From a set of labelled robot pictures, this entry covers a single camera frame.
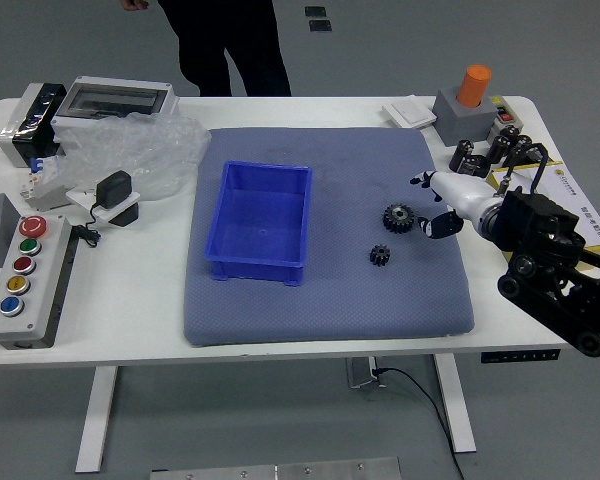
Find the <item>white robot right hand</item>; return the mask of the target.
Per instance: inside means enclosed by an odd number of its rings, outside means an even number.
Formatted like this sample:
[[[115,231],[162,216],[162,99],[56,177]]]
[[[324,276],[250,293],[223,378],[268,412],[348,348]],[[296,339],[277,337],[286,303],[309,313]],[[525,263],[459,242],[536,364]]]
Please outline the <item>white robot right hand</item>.
[[[419,216],[419,228],[431,239],[442,239],[457,234],[465,221],[488,240],[504,198],[484,179],[465,174],[442,171],[424,171],[410,180],[412,185],[431,189],[436,202],[444,202],[450,211],[433,219]]]

